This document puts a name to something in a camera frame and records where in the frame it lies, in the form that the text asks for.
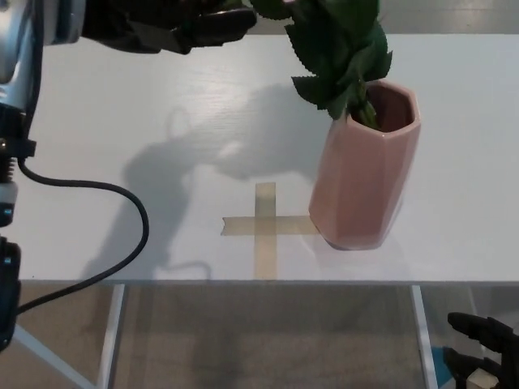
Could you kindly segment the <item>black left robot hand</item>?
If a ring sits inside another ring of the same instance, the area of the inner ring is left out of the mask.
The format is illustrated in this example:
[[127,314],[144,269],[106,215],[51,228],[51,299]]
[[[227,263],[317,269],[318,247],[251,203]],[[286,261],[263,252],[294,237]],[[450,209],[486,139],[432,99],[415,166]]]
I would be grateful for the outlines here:
[[87,1],[81,36],[127,53],[187,55],[239,41],[256,23],[242,1]]

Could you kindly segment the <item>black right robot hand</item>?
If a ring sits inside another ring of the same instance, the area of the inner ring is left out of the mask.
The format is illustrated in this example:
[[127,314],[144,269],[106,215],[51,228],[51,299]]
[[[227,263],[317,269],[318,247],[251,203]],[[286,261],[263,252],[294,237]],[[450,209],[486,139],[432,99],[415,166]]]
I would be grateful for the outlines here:
[[518,335],[513,329],[492,317],[450,312],[448,323],[455,330],[501,355],[497,363],[488,357],[477,358],[444,347],[443,362],[455,381],[455,388],[467,388],[468,377],[481,369],[497,378],[497,388],[518,388]]

